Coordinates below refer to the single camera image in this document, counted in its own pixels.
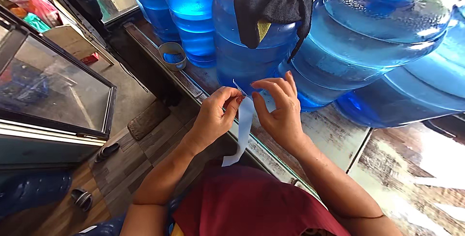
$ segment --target woman's right hand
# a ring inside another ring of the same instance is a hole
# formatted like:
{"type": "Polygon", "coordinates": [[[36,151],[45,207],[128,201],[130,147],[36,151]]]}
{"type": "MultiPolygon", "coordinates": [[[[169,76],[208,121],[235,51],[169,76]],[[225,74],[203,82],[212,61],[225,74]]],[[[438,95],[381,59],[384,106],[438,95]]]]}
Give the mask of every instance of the woman's right hand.
{"type": "Polygon", "coordinates": [[[298,157],[302,148],[312,144],[303,132],[300,122],[300,102],[297,99],[297,87],[290,71],[282,78],[267,78],[255,81],[251,86],[270,92],[276,103],[276,110],[268,112],[263,97],[253,92],[253,104],[260,124],[271,137],[294,157],[298,157]]]}

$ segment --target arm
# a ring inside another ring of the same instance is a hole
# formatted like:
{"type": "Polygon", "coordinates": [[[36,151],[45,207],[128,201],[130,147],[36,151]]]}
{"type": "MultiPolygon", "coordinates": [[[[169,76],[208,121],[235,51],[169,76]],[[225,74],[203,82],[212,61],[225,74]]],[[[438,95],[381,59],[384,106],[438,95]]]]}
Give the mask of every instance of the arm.
{"type": "Polygon", "coordinates": [[[241,92],[222,87],[203,103],[192,129],[165,159],[148,173],[134,194],[124,220],[121,236],[161,236],[165,226],[166,208],[174,188],[194,156],[226,133],[242,102],[241,92]],[[233,98],[226,112],[223,105],[233,98]]]}
{"type": "Polygon", "coordinates": [[[300,102],[290,71],[286,73],[286,80],[268,78],[253,82],[252,87],[268,90],[276,103],[276,110],[270,113],[263,97],[253,93],[263,128],[299,161],[323,203],[352,235],[402,235],[375,200],[303,132],[300,102]]]}

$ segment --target wrist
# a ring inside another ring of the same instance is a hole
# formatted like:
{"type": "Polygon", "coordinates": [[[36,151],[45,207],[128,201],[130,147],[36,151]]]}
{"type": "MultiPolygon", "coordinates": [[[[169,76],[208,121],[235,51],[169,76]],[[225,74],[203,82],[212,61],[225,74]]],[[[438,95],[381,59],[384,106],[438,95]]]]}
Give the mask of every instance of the wrist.
{"type": "Polygon", "coordinates": [[[207,147],[201,142],[200,137],[196,135],[192,129],[187,132],[186,135],[184,135],[180,142],[180,145],[181,144],[183,147],[186,147],[186,149],[189,150],[192,154],[194,154],[194,156],[199,154],[207,147]]]}
{"type": "Polygon", "coordinates": [[[294,156],[298,161],[309,156],[315,156],[319,154],[319,149],[315,146],[310,137],[306,134],[303,134],[301,138],[295,139],[295,142],[292,145],[292,148],[287,150],[291,152],[291,155],[294,156]]]}

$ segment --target sandal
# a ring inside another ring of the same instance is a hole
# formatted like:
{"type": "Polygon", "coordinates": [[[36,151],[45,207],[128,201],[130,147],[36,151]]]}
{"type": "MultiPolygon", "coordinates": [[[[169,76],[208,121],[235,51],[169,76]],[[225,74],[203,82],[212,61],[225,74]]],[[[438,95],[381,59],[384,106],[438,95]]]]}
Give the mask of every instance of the sandal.
{"type": "Polygon", "coordinates": [[[100,152],[97,154],[97,158],[95,159],[95,162],[103,162],[105,161],[110,155],[115,153],[119,149],[119,143],[112,144],[108,147],[103,148],[100,150],[100,152]]]}
{"type": "Polygon", "coordinates": [[[71,191],[71,197],[79,208],[84,212],[92,207],[92,194],[84,189],[78,188],[71,191]]]}

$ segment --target hand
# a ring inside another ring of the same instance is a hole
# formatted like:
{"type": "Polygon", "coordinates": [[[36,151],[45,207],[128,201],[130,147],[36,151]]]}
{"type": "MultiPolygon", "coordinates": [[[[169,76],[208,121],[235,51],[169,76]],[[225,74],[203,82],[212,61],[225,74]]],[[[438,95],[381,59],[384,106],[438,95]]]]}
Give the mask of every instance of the hand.
{"type": "Polygon", "coordinates": [[[297,99],[297,87],[290,71],[282,78],[267,78],[255,81],[251,86],[270,92],[276,103],[276,110],[268,112],[263,97],[253,92],[253,104],[260,124],[271,137],[294,157],[297,157],[302,145],[311,143],[303,132],[300,122],[300,102],[297,99]]]}
{"type": "Polygon", "coordinates": [[[186,134],[186,137],[197,145],[198,150],[202,151],[229,131],[243,99],[241,91],[236,88],[225,86],[219,88],[202,102],[194,126],[186,134]],[[227,106],[226,112],[223,113],[223,106],[230,98],[232,100],[227,106]]]}

